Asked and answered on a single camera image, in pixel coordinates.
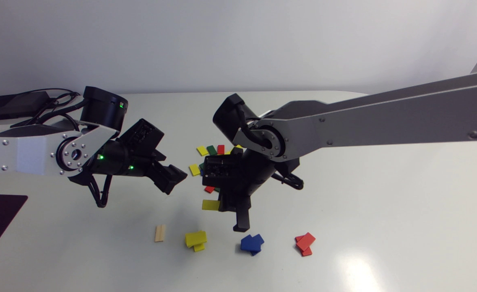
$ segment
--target white wall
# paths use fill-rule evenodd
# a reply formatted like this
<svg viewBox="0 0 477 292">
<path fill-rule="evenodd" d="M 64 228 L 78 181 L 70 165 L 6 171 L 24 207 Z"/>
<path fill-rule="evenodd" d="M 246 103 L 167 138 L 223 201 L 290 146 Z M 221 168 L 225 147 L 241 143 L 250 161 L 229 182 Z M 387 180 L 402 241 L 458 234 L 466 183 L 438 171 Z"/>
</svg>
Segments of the white wall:
<svg viewBox="0 0 477 292">
<path fill-rule="evenodd" d="M 476 61 L 477 0 L 0 0 L 0 94 L 374 93 Z"/>
</svg>

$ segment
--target pile of blocks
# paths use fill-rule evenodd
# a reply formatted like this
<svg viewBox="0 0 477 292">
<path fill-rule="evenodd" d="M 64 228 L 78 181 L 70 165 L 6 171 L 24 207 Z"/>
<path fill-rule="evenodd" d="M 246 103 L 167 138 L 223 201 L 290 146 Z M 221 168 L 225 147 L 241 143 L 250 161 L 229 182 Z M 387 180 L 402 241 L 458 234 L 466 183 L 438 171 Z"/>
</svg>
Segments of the pile of blocks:
<svg viewBox="0 0 477 292">
<path fill-rule="evenodd" d="M 312 254 L 310 246 L 316 240 L 316 238 L 314 238 L 311 233 L 307 232 L 305 235 L 296 236 L 294 239 L 296 240 L 296 246 L 300 250 L 302 257 Z"/>
<path fill-rule="evenodd" d="M 255 236 L 248 235 L 240 241 L 240 249 L 242 251 L 249 251 L 253 256 L 261 251 L 260 246 L 263 243 L 264 240 L 259 234 Z"/>
<path fill-rule="evenodd" d="M 204 157 L 206 155 L 229 155 L 229 154 L 231 154 L 231 150 L 226 152 L 224 145 L 218 145 L 217 149 L 215 149 L 215 146 L 213 146 L 213 145 L 210 145 L 210 146 L 207 146 L 207 147 L 199 146 L 196 149 L 202 157 Z M 199 165 L 192 164 L 192 165 L 190 165 L 190 172 L 192 172 L 192 176 L 199 176 L 199 175 L 201 176 L 201 175 L 203 175 L 202 174 L 203 168 L 204 168 L 204 163 L 201 163 Z"/>
<path fill-rule="evenodd" d="M 197 231 L 192 233 L 185 234 L 185 242 L 186 246 L 189 248 L 193 247 L 194 252 L 203 251 L 204 244 L 207 242 L 206 232 L 205 231 Z"/>
</svg>

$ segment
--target gray arm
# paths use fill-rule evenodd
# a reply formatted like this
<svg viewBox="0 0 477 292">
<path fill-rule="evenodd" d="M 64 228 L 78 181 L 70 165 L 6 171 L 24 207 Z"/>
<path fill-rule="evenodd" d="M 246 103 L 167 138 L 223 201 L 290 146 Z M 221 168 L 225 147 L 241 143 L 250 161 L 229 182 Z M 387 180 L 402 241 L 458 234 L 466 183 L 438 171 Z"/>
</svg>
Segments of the gray arm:
<svg viewBox="0 0 477 292">
<path fill-rule="evenodd" d="M 116 133 L 116 130 L 105 126 L 79 123 L 96 128 L 82 133 L 33 125 L 0 133 L 0 172 L 77 175 L 83 164 Z M 59 164 L 68 166 L 69 170 L 64 170 Z"/>
<path fill-rule="evenodd" d="M 239 129 L 234 144 L 275 162 L 318 148 L 477 140 L 477 73 L 325 104 L 289 102 L 249 127 L 272 147 Z"/>
</svg>

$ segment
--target red block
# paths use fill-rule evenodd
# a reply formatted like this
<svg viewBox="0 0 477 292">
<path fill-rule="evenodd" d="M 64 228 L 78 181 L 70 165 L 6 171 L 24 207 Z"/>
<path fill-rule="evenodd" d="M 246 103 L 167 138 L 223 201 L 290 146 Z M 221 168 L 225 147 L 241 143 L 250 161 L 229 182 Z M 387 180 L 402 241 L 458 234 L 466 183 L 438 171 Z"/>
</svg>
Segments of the red block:
<svg viewBox="0 0 477 292">
<path fill-rule="evenodd" d="M 312 254 L 311 248 L 307 248 L 305 251 L 302 251 L 302 257 L 309 256 Z"/>
<path fill-rule="evenodd" d="M 205 191 L 209 192 L 211 194 L 211 192 L 213 192 L 213 190 L 215 189 L 215 187 L 210 187 L 210 186 L 207 186 L 205 187 Z"/>
<path fill-rule="evenodd" d="M 300 251 L 305 251 L 309 248 L 309 246 L 316 240 L 311 233 L 306 233 L 298 242 L 296 242 L 296 246 L 300 249 Z"/>
<path fill-rule="evenodd" d="M 217 146 L 217 155 L 224 155 L 224 145 Z"/>
</svg>

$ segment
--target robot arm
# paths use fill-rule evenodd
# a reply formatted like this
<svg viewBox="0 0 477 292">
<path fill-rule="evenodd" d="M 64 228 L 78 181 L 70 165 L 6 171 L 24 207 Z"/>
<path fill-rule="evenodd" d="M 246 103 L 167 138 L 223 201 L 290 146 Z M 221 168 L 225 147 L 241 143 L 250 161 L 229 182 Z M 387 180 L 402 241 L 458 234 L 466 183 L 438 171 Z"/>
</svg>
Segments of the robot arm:
<svg viewBox="0 0 477 292">
<path fill-rule="evenodd" d="M 477 73 L 332 104 L 293 101 L 261 117 L 233 94 L 213 122 L 247 150 L 207 157 L 203 185 L 220 187 L 219 211 L 236 212 L 244 232 L 251 194 L 270 177 L 301 189 L 291 172 L 319 148 L 477 140 Z"/>
<path fill-rule="evenodd" d="M 105 207 L 114 175 L 147 176 L 162 192 L 170 194 L 187 174 L 173 165 L 161 165 L 166 157 L 155 148 L 164 133 L 141 119 L 116 138 L 127 105 L 127 100 L 116 94 L 86 87 L 84 100 L 77 105 L 45 114 L 34 125 L 1 132 L 0 172 L 69 177 L 72 182 L 89 187 L 98 207 Z M 43 124 L 80 107 L 80 121 L 69 117 L 70 120 L 51 126 Z M 93 174 L 107 175 L 100 200 Z"/>
</svg>

